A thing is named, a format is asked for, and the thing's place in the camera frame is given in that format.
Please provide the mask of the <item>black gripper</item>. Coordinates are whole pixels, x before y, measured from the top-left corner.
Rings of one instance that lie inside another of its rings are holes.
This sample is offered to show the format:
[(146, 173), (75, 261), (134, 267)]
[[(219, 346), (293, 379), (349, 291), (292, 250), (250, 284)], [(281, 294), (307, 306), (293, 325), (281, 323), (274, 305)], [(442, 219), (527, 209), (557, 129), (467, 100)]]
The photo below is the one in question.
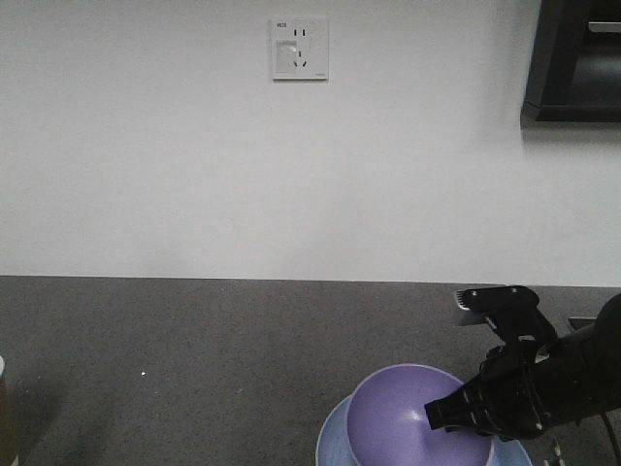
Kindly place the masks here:
[(506, 285), (458, 290), (464, 325), (485, 323), (503, 341), (486, 353), (478, 375), (448, 396), (427, 403), (432, 430), (470, 428), (504, 439), (535, 439), (543, 432), (543, 407), (533, 370), (540, 350), (558, 340), (530, 288)]

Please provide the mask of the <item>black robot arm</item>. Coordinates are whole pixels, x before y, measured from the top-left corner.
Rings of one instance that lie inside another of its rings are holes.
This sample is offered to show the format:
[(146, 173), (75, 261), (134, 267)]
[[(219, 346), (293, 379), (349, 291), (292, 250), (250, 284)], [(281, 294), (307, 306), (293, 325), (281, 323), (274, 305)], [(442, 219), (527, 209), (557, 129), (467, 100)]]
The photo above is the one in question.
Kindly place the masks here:
[(599, 416), (620, 453), (608, 413), (620, 407), (620, 298), (591, 318), (574, 318), (559, 337), (530, 288), (507, 285), (458, 290), (464, 324), (485, 323), (502, 340), (478, 374), (425, 406), (432, 429), (471, 429), (503, 441), (533, 440), (569, 422)]

